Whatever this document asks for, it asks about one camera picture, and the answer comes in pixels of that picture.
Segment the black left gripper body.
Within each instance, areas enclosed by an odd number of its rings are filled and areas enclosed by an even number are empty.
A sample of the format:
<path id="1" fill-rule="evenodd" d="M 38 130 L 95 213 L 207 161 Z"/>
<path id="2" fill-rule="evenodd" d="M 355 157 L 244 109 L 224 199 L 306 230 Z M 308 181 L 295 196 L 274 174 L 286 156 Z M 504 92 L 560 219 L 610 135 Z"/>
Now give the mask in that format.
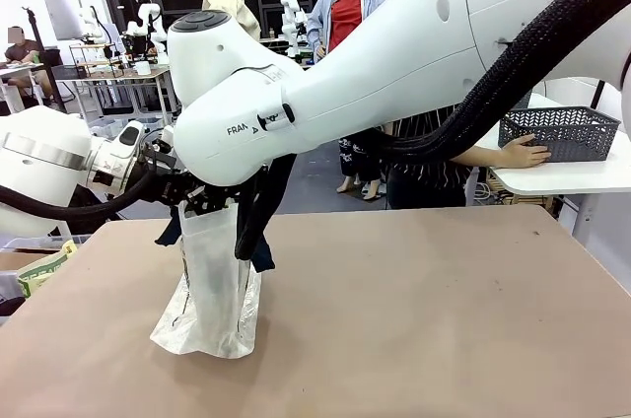
<path id="1" fill-rule="evenodd" d="M 198 179 L 189 172 L 157 174 L 149 183 L 149 201 L 177 206 L 198 187 Z"/>

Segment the person's left hand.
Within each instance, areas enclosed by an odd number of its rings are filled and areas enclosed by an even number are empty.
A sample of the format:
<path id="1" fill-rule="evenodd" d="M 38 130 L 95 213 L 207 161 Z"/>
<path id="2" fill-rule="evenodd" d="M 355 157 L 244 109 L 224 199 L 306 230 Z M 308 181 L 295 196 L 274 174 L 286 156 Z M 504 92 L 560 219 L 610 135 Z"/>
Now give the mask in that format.
<path id="1" fill-rule="evenodd" d="M 546 162 L 551 153 L 545 146 L 530 145 L 534 135 L 529 134 L 507 143 L 500 151 L 498 167 L 501 169 L 526 169 Z"/>

